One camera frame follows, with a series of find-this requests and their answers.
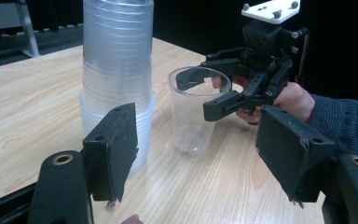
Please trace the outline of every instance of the black curtain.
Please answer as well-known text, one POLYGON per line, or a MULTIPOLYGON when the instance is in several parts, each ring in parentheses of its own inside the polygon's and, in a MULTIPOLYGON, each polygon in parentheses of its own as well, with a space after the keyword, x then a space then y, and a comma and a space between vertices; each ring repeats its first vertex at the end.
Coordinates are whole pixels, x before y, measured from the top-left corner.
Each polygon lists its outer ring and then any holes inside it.
POLYGON ((83 23, 82 0, 27 0, 27 4, 35 30, 57 31, 83 23))

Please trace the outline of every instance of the black background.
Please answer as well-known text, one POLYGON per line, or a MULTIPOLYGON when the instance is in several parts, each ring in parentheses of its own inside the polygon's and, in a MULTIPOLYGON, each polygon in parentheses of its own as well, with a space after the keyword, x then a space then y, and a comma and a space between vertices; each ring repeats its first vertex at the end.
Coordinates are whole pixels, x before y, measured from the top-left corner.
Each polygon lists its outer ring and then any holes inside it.
MULTIPOLYGON (((262 2, 155 0, 154 36, 204 55, 240 47, 241 29, 250 20, 241 15, 243 4, 262 2)), ((358 100, 358 1, 303 0, 300 13, 282 27, 310 29, 305 71, 309 92, 358 100)), ((295 66, 292 80, 297 71, 295 66)))

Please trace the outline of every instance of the stack of plastic cups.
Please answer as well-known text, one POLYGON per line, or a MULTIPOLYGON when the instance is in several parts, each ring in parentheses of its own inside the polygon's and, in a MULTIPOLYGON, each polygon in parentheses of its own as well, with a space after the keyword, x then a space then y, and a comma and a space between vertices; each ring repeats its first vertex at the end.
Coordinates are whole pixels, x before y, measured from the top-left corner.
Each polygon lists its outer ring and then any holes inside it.
POLYGON ((84 133, 111 109, 135 103, 139 151, 130 175, 145 165, 151 133, 153 9, 153 0, 83 0, 84 133))

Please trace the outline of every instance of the screw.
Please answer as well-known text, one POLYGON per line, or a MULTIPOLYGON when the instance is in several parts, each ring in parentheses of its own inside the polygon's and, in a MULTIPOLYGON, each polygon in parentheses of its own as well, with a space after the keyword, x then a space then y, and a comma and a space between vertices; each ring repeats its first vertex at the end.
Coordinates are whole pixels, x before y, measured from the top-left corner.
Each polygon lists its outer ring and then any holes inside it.
POLYGON ((282 15, 282 11, 281 10, 274 11, 272 14, 274 14, 275 19, 279 19, 282 15))
POLYGON ((246 3, 245 5, 243 5, 243 10, 247 11, 249 10, 249 8, 250 8, 249 4, 246 3))
POLYGON ((292 51, 292 53, 298 53, 298 48, 295 47, 291 47, 290 50, 292 51))
POLYGON ((297 8, 297 7, 298 7, 298 2, 296 2, 296 1, 293 2, 293 3, 292 3, 292 8, 297 8))
POLYGON ((297 39, 298 38, 298 33, 297 32, 292 32, 292 38, 297 39))

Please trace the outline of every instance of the wooden table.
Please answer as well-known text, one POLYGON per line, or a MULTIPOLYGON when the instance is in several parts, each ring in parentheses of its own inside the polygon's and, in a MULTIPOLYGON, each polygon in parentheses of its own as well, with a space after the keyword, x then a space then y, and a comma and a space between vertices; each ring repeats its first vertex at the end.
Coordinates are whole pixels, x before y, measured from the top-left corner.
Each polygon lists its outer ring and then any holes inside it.
MULTIPOLYGON (((231 115, 217 122, 198 156, 172 150, 166 76, 204 57, 153 40, 156 106, 147 165, 128 179, 113 212, 93 203, 96 223, 138 214, 144 223, 323 223, 320 197, 301 209, 287 199, 255 149, 256 127, 231 115)), ((41 162, 80 150, 82 47, 0 66, 0 197, 37 179, 41 162)))

